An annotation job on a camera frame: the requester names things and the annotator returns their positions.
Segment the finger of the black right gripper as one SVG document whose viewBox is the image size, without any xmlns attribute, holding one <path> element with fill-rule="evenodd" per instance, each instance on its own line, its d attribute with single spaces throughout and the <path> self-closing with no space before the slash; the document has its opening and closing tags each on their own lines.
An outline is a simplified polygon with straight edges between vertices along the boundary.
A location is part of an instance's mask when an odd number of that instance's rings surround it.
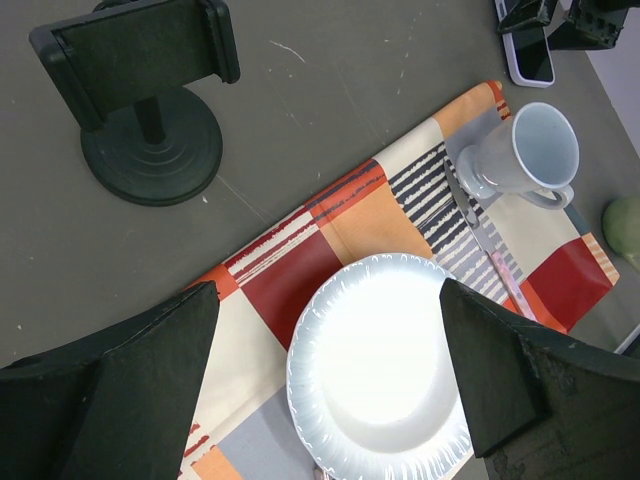
<svg viewBox="0 0 640 480">
<path fill-rule="evenodd" d="M 557 0 L 503 0 L 497 3 L 499 23 L 497 32 L 508 34 L 551 23 Z"/>
<path fill-rule="evenodd" d="M 614 48 L 627 15 L 627 1 L 573 1 L 567 16 L 573 29 L 573 46 L 577 49 Z"/>
</svg>

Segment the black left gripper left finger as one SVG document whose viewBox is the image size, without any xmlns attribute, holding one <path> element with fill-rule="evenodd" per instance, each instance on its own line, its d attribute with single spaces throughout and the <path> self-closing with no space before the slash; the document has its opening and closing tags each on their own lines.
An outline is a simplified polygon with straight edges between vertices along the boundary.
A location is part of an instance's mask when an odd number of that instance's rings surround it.
<svg viewBox="0 0 640 480">
<path fill-rule="evenodd" d="M 2 478 L 177 478 L 219 307 L 201 282 L 2 368 Z"/>
</svg>

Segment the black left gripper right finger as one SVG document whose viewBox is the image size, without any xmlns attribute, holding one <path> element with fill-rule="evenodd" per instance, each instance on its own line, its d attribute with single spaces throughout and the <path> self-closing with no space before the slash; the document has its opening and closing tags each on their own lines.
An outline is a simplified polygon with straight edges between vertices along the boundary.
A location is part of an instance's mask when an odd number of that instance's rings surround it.
<svg viewBox="0 0 640 480">
<path fill-rule="evenodd" d="M 491 479 L 636 479 L 639 362 L 447 279 L 440 303 L 476 457 Z"/>
</svg>

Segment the phone with lilac case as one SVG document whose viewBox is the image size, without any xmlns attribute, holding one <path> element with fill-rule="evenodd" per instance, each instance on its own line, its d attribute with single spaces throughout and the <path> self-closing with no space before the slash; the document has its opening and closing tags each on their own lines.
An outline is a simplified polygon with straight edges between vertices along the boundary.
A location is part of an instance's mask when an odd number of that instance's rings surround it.
<svg viewBox="0 0 640 480">
<path fill-rule="evenodd" d="M 523 87 L 547 88 L 555 81 L 545 27 L 500 34 L 512 81 Z"/>
</svg>

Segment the black phone stand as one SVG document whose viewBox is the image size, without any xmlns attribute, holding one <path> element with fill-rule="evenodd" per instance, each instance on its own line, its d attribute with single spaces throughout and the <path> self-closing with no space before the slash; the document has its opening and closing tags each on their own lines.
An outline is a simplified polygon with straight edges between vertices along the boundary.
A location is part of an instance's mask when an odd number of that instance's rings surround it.
<svg viewBox="0 0 640 480">
<path fill-rule="evenodd" d="M 240 78 L 223 1 L 103 1 L 29 41 L 80 127 L 94 177 L 128 202 L 182 203 L 214 179 L 219 123 L 187 84 Z"/>
</svg>

